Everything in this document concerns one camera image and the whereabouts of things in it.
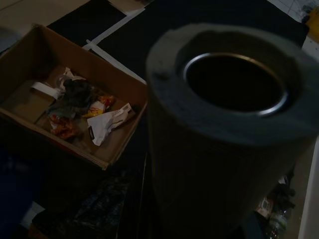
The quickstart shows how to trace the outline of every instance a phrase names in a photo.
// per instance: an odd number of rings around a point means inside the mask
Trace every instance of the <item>white paper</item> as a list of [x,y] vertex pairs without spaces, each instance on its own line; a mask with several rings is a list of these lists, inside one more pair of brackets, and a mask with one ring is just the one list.
[[38,91],[41,91],[49,96],[52,96],[53,98],[55,98],[56,100],[59,98],[60,96],[60,91],[57,89],[54,89],[52,87],[49,87],[43,83],[40,82],[35,82],[31,88],[34,88]]
[[91,128],[93,143],[100,146],[112,129],[121,125],[129,115],[130,104],[126,104],[118,111],[107,112],[99,116],[88,119],[89,128]]

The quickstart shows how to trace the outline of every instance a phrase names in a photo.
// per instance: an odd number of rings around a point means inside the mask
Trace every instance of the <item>black fabric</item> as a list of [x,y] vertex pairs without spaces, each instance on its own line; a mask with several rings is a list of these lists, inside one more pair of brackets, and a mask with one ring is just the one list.
[[300,47],[308,28],[266,0],[156,0],[98,46],[145,78],[149,49],[169,29],[210,22],[249,26],[283,36]]
[[48,27],[79,46],[84,46],[87,39],[94,39],[124,17],[107,0],[91,0]]

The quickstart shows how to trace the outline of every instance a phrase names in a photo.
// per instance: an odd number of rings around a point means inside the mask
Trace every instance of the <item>metal ring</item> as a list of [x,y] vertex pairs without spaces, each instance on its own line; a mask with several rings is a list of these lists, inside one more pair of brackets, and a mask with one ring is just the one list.
[[234,53],[224,53],[224,52],[218,52],[218,53],[204,53],[201,55],[198,55],[194,58],[192,58],[190,61],[188,61],[188,63],[184,66],[183,70],[182,70],[182,77],[183,79],[187,82],[187,72],[189,70],[189,68],[197,61],[202,60],[204,58],[210,58],[210,57],[220,57],[220,56],[228,56],[228,57],[234,57],[234,58],[239,58],[242,60],[246,60],[248,62],[251,62],[253,64],[255,64],[256,66],[262,68],[264,71],[266,71],[270,76],[272,76],[278,83],[278,85],[281,88],[282,91],[282,96],[281,98],[270,108],[262,110],[262,111],[253,111],[253,112],[241,112],[241,111],[233,111],[239,114],[245,114],[245,115],[257,115],[257,116],[268,116],[271,114],[274,114],[275,112],[279,111],[287,102],[288,100],[288,90],[286,85],[283,83],[283,81],[277,76],[277,74],[270,69],[269,67],[267,67],[266,65],[264,65],[263,63],[256,61],[255,59],[252,59],[250,57],[247,56],[243,56],[243,55],[239,55],[239,54],[234,54]]

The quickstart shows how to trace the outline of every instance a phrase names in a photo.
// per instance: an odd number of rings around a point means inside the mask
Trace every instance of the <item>gray cylinder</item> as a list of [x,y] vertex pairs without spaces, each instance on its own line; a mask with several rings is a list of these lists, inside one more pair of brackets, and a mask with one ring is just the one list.
[[318,76],[296,45],[251,28],[193,24],[153,46],[153,186],[170,236],[226,236],[256,208],[318,132]]

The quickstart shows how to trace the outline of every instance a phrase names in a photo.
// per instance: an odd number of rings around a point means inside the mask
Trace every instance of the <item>cardboard box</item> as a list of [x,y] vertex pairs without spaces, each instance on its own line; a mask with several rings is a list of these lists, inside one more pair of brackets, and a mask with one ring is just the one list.
[[[101,146],[95,146],[91,141],[84,119],[80,124],[84,133],[72,142],[50,133],[45,110],[54,98],[32,90],[30,86],[40,80],[53,86],[54,79],[64,73],[65,67],[106,94],[113,95],[116,102],[112,110],[118,110],[126,103],[138,109],[134,117],[111,132]],[[145,84],[41,25],[36,25],[0,59],[0,79],[0,117],[9,117],[102,169],[120,157],[147,105]]]

